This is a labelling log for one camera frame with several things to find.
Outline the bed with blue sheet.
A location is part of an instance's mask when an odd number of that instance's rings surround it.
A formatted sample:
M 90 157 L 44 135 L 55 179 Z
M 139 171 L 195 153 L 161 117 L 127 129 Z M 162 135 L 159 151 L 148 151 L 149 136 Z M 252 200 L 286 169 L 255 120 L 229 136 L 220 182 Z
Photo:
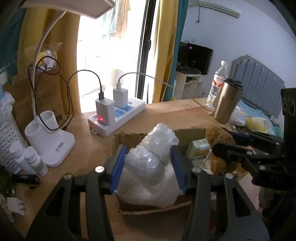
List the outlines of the bed with blue sheet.
M 277 118 L 274 116 L 268 117 L 261 110 L 251 108 L 241 100 L 238 102 L 237 106 L 241 109 L 246 117 L 262 117 L 267 119 L 267 121 L 271 124 L 271 129 L 267 134 L 283 138 L 283 130 L 281 129 Z

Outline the teal curtain left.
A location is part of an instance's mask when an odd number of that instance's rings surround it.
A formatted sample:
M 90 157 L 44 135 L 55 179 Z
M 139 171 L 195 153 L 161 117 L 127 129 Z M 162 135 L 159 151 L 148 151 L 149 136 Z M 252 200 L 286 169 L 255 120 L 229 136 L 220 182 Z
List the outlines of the teal curtain left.
M 8 72 L 9 81 L 17 74 L 16 57 L 20 31 L 26 9 L 19 9 L 1 32 L 1 71 Z

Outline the brown cardboard box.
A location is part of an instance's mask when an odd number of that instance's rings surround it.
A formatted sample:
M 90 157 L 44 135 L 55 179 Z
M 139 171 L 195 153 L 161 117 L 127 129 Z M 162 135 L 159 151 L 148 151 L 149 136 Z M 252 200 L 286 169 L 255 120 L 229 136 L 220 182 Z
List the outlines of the brown cardboard box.
M 179 188 L 171 147 L 194 166 L 219 141 L 234 144 L 234 138 L 220 127 L 172 130 L 158 123 L 148 133 L 116 133 L 112 153 L 125 146 L 124 165 L 113 195 L 116 207 L 123 215 L 142 215 L 188 206 L 191 197 Z

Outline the white power strip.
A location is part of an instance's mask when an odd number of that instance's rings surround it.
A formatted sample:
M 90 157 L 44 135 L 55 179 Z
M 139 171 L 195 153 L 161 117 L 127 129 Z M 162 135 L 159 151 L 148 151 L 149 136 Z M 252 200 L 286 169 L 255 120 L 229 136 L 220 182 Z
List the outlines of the white power strip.
M 115 106 L 115 123 L 111 126 L 105 126 L 97 119 L 97 112 L 88 118 L 90 131 L 95 135 L 107 137 L 115 130 L 120 128 L 126 122 L 131 120 L 137 114 L 145 109 L 145 102 L 138 98 L 128 100 L 128 105 L 125 108 Z

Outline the yellow curtain right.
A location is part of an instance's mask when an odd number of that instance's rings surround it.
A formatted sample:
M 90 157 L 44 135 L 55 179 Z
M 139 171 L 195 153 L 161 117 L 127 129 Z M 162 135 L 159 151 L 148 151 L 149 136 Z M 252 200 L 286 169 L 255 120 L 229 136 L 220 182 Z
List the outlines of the yellow curtain right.
M 153 103 L 164 100 L 173 60 L 177 16 L 178 1 L 164 0 L 159 2 Z

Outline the yellow curtain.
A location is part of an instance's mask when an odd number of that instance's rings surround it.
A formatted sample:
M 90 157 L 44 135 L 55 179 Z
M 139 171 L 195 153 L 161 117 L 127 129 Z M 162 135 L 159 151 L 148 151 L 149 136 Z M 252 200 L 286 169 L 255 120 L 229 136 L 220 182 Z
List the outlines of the yellow curtain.
M 13 80 L 27 78 L 27 66 L 32 63 L 36 47 L 43 33 L 58 12 L 47 8 L 28 8 L 23 19 L 18 51 L 16 57 L 17 74 Z M 61 67 L 60 93 L 64 111 L 68 111 L 67 87 L 70 88 L 74 113 L 80 113 L 80 97 L 78 90 L 77 41 L 80 16 L 66 13 L 48 33 L 37 60 L 45 59 L 38 65 L 40 68 Z
M 173 60 L 177 16 L 178 1 L 164 0 L 159 2 L 153 103 L 164 100 Z

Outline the white pill bottle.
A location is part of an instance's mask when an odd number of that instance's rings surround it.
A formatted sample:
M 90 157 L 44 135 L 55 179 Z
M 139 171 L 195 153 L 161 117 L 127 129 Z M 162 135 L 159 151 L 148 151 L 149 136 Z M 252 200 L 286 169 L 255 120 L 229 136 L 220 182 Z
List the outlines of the white pill bottle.
M 26 161 L 39 175 L 45 176 L 48 173 L 47 165 L 32 146 L 27 147 L 23 151 L 23 155 Z
M 15 162 L 25 173 L 28 175 L 36 175 L 36 171 L 31 167 L 23 155 L 24 147 L 19 140 L 14 141 L 9 150 Z

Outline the white waffle paper towel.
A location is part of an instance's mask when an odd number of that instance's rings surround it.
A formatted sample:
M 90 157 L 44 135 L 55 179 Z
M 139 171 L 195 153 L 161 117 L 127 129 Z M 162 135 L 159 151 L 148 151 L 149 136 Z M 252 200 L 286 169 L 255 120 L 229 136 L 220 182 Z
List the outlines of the white waffle paper towel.
M 123 169 L 117 190 L 121 202 L 132 205 L 154 206 L 166 208 L 172 206 L 179 196 L 180 190 L 172 164 L 165 170 L 162 184 L 154 192 L 149 192 L 126 168 Z

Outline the white perforated basket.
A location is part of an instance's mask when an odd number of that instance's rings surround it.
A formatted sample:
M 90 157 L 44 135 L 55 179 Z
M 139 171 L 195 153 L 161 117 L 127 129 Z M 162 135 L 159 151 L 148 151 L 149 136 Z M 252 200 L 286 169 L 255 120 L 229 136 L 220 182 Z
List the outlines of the white perforated basket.
M 21 170 L 10 153 L 11 144 L 17 140 L 21 142 L 24 148 L 28 146 L 13 115 L 11 115 L 8 122 L 1 127 L 0 132 L 0 163 L 10 174 L 17 174 Z

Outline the clear water bottle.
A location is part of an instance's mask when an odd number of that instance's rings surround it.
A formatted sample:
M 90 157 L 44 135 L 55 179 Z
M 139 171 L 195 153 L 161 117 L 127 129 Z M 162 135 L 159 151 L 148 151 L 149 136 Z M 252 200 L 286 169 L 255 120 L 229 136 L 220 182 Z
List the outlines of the clear water bottle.
M 228 67 L 228 62 L 222 60 L 220 68 L 214 74 L 212 85 L 211 85 L 210 92 L 208 94 L 207 102 L 206 102 L 206 106 L 210 109 L 214 109 L 213 107 L 214 100 L 217 97 L 224 81 L 228 77 L 227 67 Z

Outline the white plug adapter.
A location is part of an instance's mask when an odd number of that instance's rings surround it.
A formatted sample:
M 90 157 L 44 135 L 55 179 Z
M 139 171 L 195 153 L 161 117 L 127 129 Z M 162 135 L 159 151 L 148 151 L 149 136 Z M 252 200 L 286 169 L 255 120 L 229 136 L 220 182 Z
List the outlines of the white plug adapter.
M 27 205 L 22 200 L 16 197 L 8 197 L 7 202 L 8 202 L 8 210 L 11 213 L 19 214 L 22 216 L 29 216 Z

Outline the bubble wrap roll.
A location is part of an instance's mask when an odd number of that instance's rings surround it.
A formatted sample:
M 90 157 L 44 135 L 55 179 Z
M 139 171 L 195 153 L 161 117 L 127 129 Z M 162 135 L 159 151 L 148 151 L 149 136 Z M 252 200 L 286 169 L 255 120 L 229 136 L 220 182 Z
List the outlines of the bubble wrap roll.
M 179 139 L 167 125 L 158 123 L 140 143 L 125 156 L 125 168 L 149 192 L 154 192 L 165 178 L 165 170 L 171 162 L 171 147 Z

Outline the teal curtain right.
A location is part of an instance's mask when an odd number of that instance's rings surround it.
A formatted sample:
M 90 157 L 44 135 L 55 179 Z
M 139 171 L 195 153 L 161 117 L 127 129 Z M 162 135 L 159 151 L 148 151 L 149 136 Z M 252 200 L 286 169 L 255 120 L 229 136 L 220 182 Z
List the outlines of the teal curtain right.
M 179 45 L 185 25 L 187 9 L 188 9 L 188 0 L 181 0 L 178 1 L 178 16 L 177 16 L 177 25 L 176 25 L 176 35 L 175 35 L 175 45 L 174 45 L 174 52 L 173 52 L 173 60 L 171 64 L 171 71 L 168 80 L 168 84 L 173 86 L 175 80 L 175 72 L 177 68 L 177 59 L 178 59 L 178 52 L 179 52 Z

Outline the grey padded headboard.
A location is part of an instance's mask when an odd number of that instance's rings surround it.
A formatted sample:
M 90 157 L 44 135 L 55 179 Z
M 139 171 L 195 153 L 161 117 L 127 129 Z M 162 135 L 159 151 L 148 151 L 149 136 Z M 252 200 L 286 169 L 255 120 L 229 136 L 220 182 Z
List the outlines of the grey padded headboard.
M 231 63 L 229 77 L 243 86 L 241 100 L 266 116 L 277 118 L 282 110 L 281 90 L 284 81 L 265 65 L 250 57 L 241 56 Z

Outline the wall air conditioner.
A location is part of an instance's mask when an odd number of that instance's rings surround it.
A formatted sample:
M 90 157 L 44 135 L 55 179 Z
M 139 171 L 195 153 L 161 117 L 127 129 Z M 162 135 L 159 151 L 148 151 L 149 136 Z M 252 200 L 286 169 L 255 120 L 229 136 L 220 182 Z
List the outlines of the wall air conditioner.
M 219 11 L 221 13 L 239 18 L 242 11 L 240 8 L 241 1 L 225 1 L 225 0 L 205 0 L 205 1 L 196 1 L 189 0 L 189 7 L 203 7 Z

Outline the white phone charger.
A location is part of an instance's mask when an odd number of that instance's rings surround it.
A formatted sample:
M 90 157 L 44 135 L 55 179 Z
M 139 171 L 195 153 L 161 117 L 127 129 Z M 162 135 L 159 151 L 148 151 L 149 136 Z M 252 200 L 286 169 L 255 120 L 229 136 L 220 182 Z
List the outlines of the white phone charger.
M 117 83 L 113 89 L 113 100 L 118 108 L 125 108 L 128 105 L 128 90 L 122 88 L 120 83 Z

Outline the teal curtain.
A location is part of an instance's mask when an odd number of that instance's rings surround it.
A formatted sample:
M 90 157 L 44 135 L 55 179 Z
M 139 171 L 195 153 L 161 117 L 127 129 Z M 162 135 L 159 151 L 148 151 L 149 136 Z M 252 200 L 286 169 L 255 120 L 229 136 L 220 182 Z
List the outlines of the teal curtain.
M 1 32 L 1 71 L 8 72 L 9 81 L 17 74 L 16 57 L 20 31 L 26 9 L 19 9 Z
M 173 60 L 171 64 L 171 71 L 168 80 L 168 84 L 173 86 L 175 80 L 175 72 L 177 68 L 177 59 L 178 59 L 178 52 L 179 52 L 179 45 L 185 25 L 187 9 L 188 9 L 188 0 L 181 0 L 178 1 L 178 16 L 177 16 L 177 25 L 176 25 L 176 35 L 175 35 L 175 45 L 174 45 L 174 52 L 173 52 Z

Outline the small black device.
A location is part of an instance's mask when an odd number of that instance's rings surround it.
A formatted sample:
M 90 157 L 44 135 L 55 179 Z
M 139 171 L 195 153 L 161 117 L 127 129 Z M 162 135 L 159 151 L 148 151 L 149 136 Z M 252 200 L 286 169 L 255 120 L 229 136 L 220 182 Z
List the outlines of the small black device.
M 40 180 L 37 175 L 12 174 L 11 181 L 13 183 L 21 183 L 33 186 L 37 186 L 40 184 Z

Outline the white tv stand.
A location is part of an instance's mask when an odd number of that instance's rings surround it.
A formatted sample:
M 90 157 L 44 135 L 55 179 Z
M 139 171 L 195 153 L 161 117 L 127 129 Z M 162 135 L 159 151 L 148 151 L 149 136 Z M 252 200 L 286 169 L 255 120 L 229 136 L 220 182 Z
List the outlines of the white tv stand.
M 205 75 L 175 72 L 172 100 L 198 98 L 202 96 L 202 83 Z

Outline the yellow curtain left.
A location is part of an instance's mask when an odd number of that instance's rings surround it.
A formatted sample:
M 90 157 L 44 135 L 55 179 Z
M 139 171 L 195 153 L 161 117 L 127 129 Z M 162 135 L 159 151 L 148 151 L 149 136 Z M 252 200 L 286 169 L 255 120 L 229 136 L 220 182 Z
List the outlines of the yellow curtain left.
M 13 80 L 27 78 L 27 66 L 32 63 L 36 47 L 43 33 L 58 12 L 47 8 L 28 8 L 23 19 L 18 51 L 16 57 L 17 74 Z M 74 113 L 80 113 L 80 97 L 78 90 L 77 41 L 80 16 L 66 13 L 48 33 L 37 60 L 45 59 L 38 65 L 40 68 L 61 67 L 60 93 L 64 111 L 68 111 L 67 87 L 70 88 Z

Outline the brown plush toy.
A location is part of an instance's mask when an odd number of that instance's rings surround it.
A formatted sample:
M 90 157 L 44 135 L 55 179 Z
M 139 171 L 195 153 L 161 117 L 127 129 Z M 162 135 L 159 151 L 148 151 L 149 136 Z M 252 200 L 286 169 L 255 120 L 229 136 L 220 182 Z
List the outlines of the brown plush toy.
M 207 128 L 205 138 L 212 150 L 210 154 L 210 169 L 214 175 L 223 176 L 234 171 L 239 173 L 245 172 L 241 164 L 227 159 L 227 146 L 236 145 L 234 138 L 227 130 L 211 126 Z

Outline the green tissue pack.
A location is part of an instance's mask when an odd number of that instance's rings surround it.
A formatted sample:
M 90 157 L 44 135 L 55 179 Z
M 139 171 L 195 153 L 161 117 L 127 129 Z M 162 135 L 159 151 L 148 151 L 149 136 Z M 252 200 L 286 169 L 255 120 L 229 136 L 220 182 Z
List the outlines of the green tissue pack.
M 191 141 L 189 144 L 185 156 L 191 160 L 199 159 L 208 154 L 210 145 L 205 138 Z

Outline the yellow tissue pack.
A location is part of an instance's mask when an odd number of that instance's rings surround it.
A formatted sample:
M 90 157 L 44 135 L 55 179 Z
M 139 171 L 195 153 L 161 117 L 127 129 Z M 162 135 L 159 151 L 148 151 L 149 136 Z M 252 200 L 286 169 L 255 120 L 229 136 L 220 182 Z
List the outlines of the yellow tissue pack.
M 267 119 L 262 117 L 248 117 L 245 126 L 254 132 L 260 133 L 268 133 L 271 129 L 271 124 L 267 121 Z

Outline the black monitor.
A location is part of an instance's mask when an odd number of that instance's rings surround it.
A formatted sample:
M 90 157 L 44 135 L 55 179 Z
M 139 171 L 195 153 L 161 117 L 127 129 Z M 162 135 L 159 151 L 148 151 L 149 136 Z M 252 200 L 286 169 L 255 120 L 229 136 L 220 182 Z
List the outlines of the black monitor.
M 192 43 L 180 42 L 176 71 L 184 74 L 207 75 L 214 51 Z

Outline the steel travel tumbler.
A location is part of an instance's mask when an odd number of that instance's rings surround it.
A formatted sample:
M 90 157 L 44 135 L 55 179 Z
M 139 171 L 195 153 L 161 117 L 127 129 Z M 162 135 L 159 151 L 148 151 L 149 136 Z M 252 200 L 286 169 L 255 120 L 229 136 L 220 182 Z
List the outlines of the steel travel tumbler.
M 215 120 L 219 123 L 226 124 L 241 99 L 242 93 L 242 84 L 236 80 L 227 78 L 213 102 Z

